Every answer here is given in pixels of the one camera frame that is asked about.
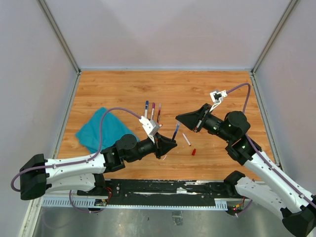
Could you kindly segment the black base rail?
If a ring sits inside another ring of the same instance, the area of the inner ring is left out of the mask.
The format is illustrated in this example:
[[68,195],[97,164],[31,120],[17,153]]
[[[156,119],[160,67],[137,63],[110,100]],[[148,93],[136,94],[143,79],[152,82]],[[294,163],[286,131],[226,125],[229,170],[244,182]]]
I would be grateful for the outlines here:
[[77,195],[105,197],[109,191],[114,205],[206,207],[214,206],[217,198],[242,198],[225,182],[197,180],[111,179],[91,191],[77,191]]

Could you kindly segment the white blue deli marker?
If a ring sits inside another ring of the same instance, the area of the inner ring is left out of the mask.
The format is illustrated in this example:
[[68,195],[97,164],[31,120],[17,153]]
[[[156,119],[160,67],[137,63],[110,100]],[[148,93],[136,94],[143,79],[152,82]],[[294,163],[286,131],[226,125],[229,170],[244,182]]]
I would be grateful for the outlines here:
[[149,101],[147,100],[145,103],[145,112],[144,112],[145,118],[148,118],[148,110],[149,110]]

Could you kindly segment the white whiteboard marker purple end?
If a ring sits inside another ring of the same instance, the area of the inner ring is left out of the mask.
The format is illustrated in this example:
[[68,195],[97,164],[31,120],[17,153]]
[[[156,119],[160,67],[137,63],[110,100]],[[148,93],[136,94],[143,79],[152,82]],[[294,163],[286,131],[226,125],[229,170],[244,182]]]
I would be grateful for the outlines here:
[[151,110],[151,120],[154,120],[155,110]]

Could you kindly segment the white pen red end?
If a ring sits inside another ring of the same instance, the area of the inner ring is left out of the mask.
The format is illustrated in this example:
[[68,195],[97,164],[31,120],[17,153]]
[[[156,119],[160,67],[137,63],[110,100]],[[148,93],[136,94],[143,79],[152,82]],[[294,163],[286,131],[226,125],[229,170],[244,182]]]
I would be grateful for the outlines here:
[[191,143],[190,143],[189,139],[187,138],[186,134],[182,133],[182,135],[183,135],[184,139],[186,140],[188,146],[191,146]]

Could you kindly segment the blue gel pen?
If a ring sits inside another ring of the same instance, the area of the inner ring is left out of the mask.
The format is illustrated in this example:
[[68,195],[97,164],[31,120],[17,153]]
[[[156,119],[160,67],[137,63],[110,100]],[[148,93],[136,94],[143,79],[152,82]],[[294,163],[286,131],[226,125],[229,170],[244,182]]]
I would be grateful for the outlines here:
[[179,130],[179,127],[180,127],[180,122],[177,122],[177,123],[176,123],[176,128],[175,128],[175,131],[174,131],[173,136],[172,136],[172,141],[174,141],[174,140],[175,140],[176,135],[177,135],[178,130]]

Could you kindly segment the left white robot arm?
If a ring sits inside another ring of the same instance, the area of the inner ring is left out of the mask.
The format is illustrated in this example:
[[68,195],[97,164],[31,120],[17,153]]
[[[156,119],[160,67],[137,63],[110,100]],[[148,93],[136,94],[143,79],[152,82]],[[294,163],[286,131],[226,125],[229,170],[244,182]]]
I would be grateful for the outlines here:
[[20,168],[20,198],[33,200],[66,190],[91,191],[98,196],[106,189],[98,175],[121,170],[126,162],[141,160],[149,154],[161,158],[176,146],[175,140],[159,133],[142,141],[126,134],[101,152],[82,157],[45,159],[43,154],[36,154]]

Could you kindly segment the pink transparent gel pen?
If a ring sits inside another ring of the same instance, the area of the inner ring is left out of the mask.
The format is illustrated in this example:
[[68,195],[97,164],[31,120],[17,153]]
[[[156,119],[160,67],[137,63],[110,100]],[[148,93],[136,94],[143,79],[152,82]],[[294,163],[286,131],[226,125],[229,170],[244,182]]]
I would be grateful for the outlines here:
[[157,123],[159,123],[159,121],[160,121],[160,114],[161,114],[161,111],[158,112],[158,115],[157,115]]

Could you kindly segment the teal cloth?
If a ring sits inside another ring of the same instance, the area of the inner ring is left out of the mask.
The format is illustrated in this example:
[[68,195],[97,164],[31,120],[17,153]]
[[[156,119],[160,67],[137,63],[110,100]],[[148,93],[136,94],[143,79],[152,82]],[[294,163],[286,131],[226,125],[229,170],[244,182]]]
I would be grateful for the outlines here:
[[122,107],[111,109],[101,107],[76,133],[79,143],[87,148],[91,154],[114,145],[117,140],[126,134],[134,134],[127,125],[112,113],[114,110],[121,110],[138,119],[141,118],[135,112]]

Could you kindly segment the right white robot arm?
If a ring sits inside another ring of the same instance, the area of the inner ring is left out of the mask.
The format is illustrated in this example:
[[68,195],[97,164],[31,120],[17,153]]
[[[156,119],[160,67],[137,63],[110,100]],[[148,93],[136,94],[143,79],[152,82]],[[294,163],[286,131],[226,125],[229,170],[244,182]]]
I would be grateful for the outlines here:
[[259,187],[244,174],[234,171],[226,178],[224,193],[252,199],[281,219],[296,237],[306,237],[316,226],[316,197],[285,174],[248,135],[250,123],[241,111],[232,111],[220,119],[212,107],[176,116],[176,120],[193,132],[207,130],[227,142],[228,155],[259,176],[267,188]]

